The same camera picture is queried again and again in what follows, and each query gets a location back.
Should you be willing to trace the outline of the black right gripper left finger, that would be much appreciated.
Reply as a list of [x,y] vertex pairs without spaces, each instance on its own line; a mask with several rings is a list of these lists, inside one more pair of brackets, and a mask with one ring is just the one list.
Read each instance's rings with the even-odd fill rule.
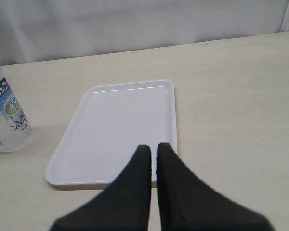
[[149,225],[152,157],[139,145],[132,158],[95,198],[58,218],[52,231],[146,231]]

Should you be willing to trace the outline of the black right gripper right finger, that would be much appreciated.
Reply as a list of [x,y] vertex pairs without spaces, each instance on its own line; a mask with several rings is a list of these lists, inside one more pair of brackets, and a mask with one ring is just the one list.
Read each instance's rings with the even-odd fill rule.
[[157,148],[157,195],[163,231],[273,231],[262,214],[198,178],[168,143]]

